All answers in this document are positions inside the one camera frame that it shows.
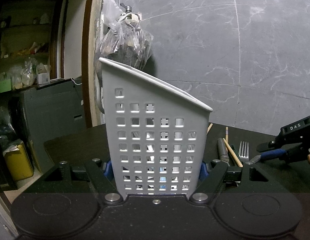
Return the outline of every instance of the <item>yellow bin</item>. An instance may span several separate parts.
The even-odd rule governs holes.
[[[34,169],[23,142],[16,149],[6,152],[4,159],[14,181],[30,178],[34,175]]]

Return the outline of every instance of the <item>silver bolt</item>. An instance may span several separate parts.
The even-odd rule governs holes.
[[[154,199],[154,200],[153,200],[153,203],[154,203],[155,205],[157,205],[157,204],[161,203],[161,201],[160,201],[159,199]]]
[[[118,201],[120,199],[120,195],[117,193],[108,193],[105,195],[105,199],[109,202]]]
[[[196,201],[205,201],[208,199],[208,196],[205,193],[195,193],[193,199]]]

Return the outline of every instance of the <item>dark tabletop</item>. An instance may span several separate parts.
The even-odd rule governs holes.
[[[212,126],[207,135],[203,161],[218,159],[217,139],[225,137],[225,127],[220,124]],[[250,159],[258,155],[256,151],[258,144],[273,139],[272,135],[229,127],[229,144],[238,151],[240,141],[248,142]],[[105,125],[47,141],[44,143],[44,148],[54,163],[68,161],[72,166],[82,166],[85,161],[94,158],[103,161],[110,158]],[[310,166],[307,161],[286,164],[276,159],[259,162],[258,166],[300,200],[303,206],[303,217],[295,236],[300,240],[310,239]]]

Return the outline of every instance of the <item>metal fork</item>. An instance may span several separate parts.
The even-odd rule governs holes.
[[[239,158],[243,163],[249,161],[249,145],[248,145],[248,142],[240,142]]]

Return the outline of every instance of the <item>basket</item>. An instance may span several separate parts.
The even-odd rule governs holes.
[[[195,191],[212,108],[128,65],[102,62],[105,121],[118,192]]]

